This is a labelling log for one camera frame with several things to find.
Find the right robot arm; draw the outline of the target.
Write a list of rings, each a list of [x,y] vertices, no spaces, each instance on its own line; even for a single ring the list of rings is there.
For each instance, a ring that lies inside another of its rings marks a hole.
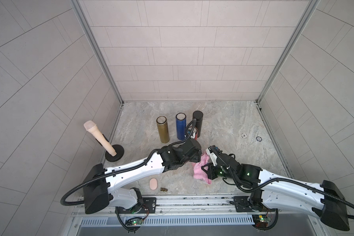
[[[206,154],[211,162],[202,169],[208,178],[233,180],[233,185],[249,193],[249,205],[255,211],[262,208],[305,213],[323,224],[340,231],[349,231],[349,219],[354,220],[354,204],[346,201],[335,183],[301,182],[274,174],[250,164],[240,164],[234,154],[223,153],[210,146]]]

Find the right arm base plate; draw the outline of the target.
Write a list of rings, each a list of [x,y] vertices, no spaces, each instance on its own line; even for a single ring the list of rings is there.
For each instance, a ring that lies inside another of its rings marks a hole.
[[[236,212],[266,212],[268,210],[260,199],[254,200],[251,196],[235,196],[229,203],[235,206]]]

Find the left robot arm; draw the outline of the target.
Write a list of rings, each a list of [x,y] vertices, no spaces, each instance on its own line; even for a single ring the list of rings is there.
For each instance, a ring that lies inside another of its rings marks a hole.
[[[104,168],[95,165],[84,182],[60,200],[63,206],[84,205],[86,214],[99,212],[106,207],[138,210],[144,203],[140,190],[124,186],[148,176],[176,170],[187,162],[201,160],[202,147],[195,139],[178,141],[151,151],[147,158],[123,166]]]

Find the pink cloth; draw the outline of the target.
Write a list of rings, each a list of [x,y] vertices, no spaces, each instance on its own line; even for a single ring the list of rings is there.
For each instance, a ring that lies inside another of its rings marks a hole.
[[[210,156],[207,155],[206,153],[202,154],[200,162],[195,163],[193,167],[194,179],[205,181],[207,184],[212,183],[212,180],[210,180],[207,174],[202,170],[202,167],[208,164],[209,161],[210,161]]]

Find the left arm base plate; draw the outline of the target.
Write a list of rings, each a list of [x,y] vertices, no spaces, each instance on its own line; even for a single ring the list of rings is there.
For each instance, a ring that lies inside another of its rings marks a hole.
[[[145,213],[155,213],[156,207],[156,198],[155,197],[145,197],[138,201],[138,203],[129,208],[125,209],[123,207],[119,207],[120,214],[145,214]]]

